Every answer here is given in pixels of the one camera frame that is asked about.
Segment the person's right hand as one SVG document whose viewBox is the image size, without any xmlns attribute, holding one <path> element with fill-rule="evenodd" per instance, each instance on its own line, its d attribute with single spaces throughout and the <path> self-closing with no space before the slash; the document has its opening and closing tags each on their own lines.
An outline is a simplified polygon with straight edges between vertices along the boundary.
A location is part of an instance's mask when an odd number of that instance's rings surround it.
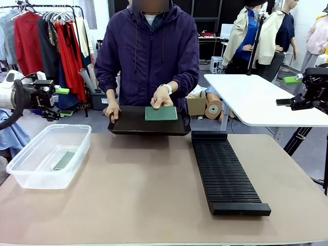
<svg viewBox="0 0 328 246">
<path fill-rule="evenodd" d="M 108 106 L 105 110 L 105 116 L 109 119 L 110 122 L 115 123 L 118 120 L 120 112 L 120 107 L 117 101 L 114 99 L 108 99 Z"/>
</svg>

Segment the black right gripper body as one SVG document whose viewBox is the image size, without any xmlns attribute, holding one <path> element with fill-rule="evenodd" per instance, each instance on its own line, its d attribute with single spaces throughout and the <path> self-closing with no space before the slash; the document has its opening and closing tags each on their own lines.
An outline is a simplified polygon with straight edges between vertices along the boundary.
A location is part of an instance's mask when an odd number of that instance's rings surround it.
<svg viewBox="0 0 328 246">
<path fill-rule="evenodd" d="M 303 76 L 303 98 L 316 108 L 327 108 L 327 67 L 307 68 Z"/>
</svg>

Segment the person's left hand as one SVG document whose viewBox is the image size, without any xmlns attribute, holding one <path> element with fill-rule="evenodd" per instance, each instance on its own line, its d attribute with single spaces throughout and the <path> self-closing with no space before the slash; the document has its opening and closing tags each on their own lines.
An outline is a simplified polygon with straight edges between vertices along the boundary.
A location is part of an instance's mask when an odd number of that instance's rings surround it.
<svg viewBox="0 0 328 246">
<path fill-rule="evenodd" d="M 155 109 L 158 110 L 160 107 L 171 107 L 174 106 L 171 98 L 170 98 L 170 88 L 167 87 L 166 85 L 163 85 L 159 87 L 152 99 L 151 99 L 151 106 Z"/>
</svg>

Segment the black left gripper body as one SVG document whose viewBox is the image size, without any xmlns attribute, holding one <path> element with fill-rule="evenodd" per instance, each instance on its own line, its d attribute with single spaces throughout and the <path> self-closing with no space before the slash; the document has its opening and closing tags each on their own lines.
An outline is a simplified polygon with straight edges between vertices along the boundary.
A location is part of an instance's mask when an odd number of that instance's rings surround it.
<svg viewBox="0 0 328 246">
<path fill-rule="evenodd" d="M 32 84 L 24 85 L 25 109 L 47 110 L 54 107 L 53 80 L 35 80 Z"/>
</svg>

